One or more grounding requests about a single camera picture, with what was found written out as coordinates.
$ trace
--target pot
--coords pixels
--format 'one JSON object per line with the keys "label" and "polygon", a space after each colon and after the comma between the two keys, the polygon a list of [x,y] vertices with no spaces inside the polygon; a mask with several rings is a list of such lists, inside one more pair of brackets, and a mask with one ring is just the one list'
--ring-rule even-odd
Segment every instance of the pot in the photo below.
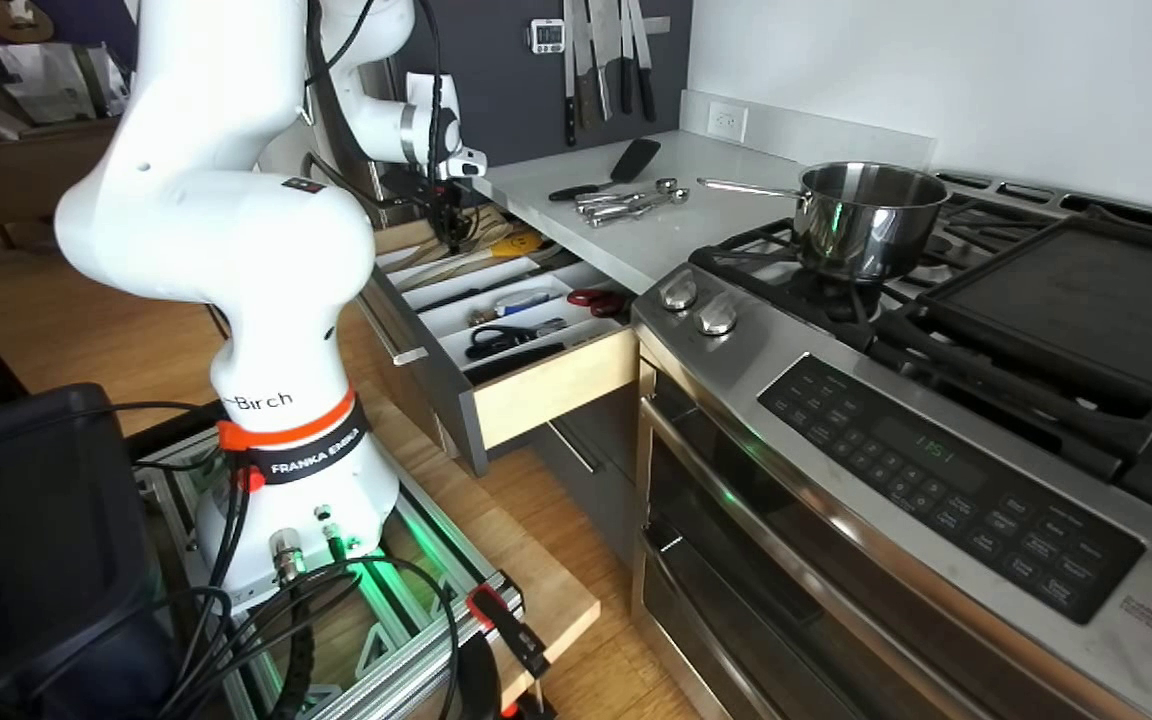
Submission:
{"label": "pot", "polygon": [[949,187],[890,163],[825,163],[802,173],[795,194],[795,236],[802,264],[848,281],[880,284],[920,264]]}

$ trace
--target oven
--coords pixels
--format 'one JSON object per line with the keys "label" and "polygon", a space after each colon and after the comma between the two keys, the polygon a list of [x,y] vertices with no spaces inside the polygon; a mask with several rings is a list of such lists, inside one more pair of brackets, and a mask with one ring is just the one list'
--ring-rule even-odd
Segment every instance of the oven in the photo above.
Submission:
{"label": "oven", "polygon": [[1148,501],[694,257],[636,333],[632,610],[701,718],[1152,718]]}

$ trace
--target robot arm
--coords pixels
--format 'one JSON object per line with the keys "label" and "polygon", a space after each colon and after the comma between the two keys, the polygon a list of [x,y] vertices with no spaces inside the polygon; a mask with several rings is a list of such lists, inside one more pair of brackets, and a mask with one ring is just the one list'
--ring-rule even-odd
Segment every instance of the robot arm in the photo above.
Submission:
{"label": "robot arm", "polygon": [[260,464],[234,547],[222,547],[222,495],[199,508],[203,562],[222,569],[231,610],[275,593],[275,546],[317,554],[327,521],[368,554],[397,505],[332,333],[373,271],[373,226],[344,187],[255,173],[265,146],[298,119],[311,19],[324,51],[344,49],[332,82],[365,153],[436,177],[483,167],[455,123],[441,123],[449,89],[409,104],[361,92],[354,67],[409,39],[412,0],[320,0],[320,18],[306,0],[143,0],[118,133],[56,210],[58,254],[83,275],[214,303],[231,326],[210,359],[231,421],[221,441]]}

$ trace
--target open drawer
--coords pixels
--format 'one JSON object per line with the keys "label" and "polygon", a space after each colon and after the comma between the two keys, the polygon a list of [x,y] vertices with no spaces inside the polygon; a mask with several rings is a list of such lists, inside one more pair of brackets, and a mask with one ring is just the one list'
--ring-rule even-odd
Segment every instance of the open drawer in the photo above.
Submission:
{"label": "open drawer", "polygon": [[[361,297],[373,373],[391,404],[450,443],[469,467],[483,472],[496,443],[632,384],[636,339],[625,318],[599,318],[571,299],[575,287],[620,287],[565,247],[412,264],[404,257],[414,254],[420,233],[397,233],[401,240],[379,236],[377,271]],[[496,326],[537,336],[469,357],[474,339],[496,336]]]}

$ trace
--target white wall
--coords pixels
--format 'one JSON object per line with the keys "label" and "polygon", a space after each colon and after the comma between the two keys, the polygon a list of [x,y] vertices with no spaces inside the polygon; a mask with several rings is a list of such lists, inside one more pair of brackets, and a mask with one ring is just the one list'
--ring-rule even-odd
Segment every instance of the white wall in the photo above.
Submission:
{"label": "white wall", "polygon": [[1152,0],[694,0],[687,89],[1152,204]]}

